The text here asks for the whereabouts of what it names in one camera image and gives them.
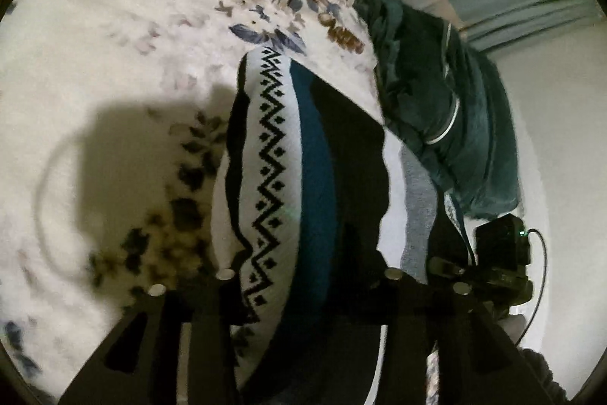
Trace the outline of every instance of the black diamond shape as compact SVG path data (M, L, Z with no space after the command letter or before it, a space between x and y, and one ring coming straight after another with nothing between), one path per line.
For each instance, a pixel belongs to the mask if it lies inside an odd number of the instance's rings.
M276 261L274 261L272 258L268 258L263 262L263 265L268 269L272 269L276 266Z
M268 221L268 225L271 226L272 229L275 229L277 226L282 225L282 222L279 218L274 217L272 220Z

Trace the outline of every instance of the floral blanket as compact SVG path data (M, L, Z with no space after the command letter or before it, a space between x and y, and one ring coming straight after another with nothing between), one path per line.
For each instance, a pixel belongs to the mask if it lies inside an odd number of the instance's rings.
M288 55L376 120L354 0L14 0L0 24L0 339L46 403L154 283L213 270L242 57Z

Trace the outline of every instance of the wall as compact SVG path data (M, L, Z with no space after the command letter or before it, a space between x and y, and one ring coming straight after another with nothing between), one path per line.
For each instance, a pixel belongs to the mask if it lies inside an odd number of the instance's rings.
M550 223L541 352L572 398L607 346L607 22L497 57ZM527 194L526 207L533 205Z

